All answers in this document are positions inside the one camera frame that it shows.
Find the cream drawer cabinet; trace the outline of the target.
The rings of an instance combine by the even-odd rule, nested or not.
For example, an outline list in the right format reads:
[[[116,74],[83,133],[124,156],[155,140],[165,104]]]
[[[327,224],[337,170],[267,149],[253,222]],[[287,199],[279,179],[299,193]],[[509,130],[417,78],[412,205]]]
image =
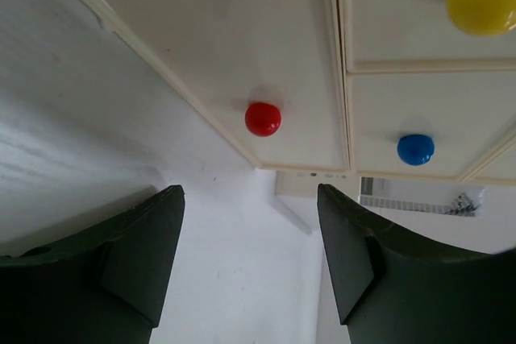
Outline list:
[[[81,0],[258,168],[515,182],[515,0]]]

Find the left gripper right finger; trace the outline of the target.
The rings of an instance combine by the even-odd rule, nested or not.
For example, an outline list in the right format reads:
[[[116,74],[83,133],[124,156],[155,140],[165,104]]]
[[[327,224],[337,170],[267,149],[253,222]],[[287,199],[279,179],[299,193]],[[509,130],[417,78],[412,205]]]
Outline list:
[[[353,343],[512,343],[515,252],[484,254],[400,226],[329,184],[318,219]]]

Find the grey setup guide booklet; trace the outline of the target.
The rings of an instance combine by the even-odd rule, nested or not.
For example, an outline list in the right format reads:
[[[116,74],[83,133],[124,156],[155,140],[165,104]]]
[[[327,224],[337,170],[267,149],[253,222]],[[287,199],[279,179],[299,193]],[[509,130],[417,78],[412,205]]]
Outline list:
[[[363,177],[359,203],[363,206],[475,218],[481,215],[485,188],[416,180]]]

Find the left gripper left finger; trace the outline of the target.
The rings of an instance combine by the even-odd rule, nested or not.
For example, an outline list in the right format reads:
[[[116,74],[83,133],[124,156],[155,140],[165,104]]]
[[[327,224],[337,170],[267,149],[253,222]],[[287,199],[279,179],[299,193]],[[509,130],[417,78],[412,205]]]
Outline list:
[[[172,185],[66,238],[4,255],[2,342],[149,342],[184,212],[184,190]]]

